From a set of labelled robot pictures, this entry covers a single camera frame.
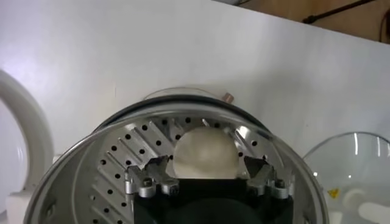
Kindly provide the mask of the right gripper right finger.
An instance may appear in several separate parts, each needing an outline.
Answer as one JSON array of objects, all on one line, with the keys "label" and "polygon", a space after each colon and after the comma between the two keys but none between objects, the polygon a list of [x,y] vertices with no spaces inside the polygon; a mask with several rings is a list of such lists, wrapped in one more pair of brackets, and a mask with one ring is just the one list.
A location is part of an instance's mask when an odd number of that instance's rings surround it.
[{"label": "right gripper right finger", "polygon": [[289,167],[274,167],[264,158],[243,158],[249,179],[247,185],[255,189],[256,196],[269,194],[272,198],[286,200],[294,196],[295,177]]}]

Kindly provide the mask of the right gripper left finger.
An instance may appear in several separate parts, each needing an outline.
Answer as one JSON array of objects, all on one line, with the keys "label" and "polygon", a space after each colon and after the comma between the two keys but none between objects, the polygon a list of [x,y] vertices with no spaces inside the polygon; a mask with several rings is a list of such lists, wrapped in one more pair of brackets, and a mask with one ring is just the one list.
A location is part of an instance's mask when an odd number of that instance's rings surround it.
[{"label": "right gripper left finger", "polygon": [[158,191],[172,196],[179,193],[179,180],[166,173],[169,156],[150,159],[143,167],[127,166],[124,172],[124,192],[126,195],[138,195],[152,198]]}]

